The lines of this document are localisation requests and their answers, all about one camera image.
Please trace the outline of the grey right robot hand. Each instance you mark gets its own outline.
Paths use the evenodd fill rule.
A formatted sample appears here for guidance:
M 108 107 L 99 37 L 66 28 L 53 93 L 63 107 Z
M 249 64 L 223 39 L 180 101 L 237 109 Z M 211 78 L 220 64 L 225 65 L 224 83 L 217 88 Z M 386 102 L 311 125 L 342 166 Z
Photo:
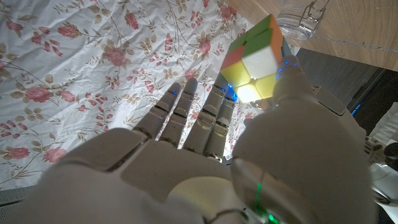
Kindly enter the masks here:
M 193 85 L 173 84 L 133 129 L 70 151 L 9 223 L 374 223 L 365 130 L 320 103 L 297 58 L 278 65 L 272 107 L 246 126 L 231 164 L 217 160 L 229 117 L 206 105 L 177 148 Z

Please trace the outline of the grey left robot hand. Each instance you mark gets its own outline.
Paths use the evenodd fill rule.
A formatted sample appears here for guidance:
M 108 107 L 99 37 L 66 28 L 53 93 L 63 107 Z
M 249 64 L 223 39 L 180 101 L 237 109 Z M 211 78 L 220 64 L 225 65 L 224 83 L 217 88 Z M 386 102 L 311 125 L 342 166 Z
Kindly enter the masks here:
M 341 125 L 359 143 L 363 143 L 363 152 L 370 164 L 383 164 L 386 145 L 373 137 L 366 136 L 366 131 L 356 122 L 346 105 L 335 95 L 320 86 L 312 86 L 315 98 L 320 104 L 336 114 Z

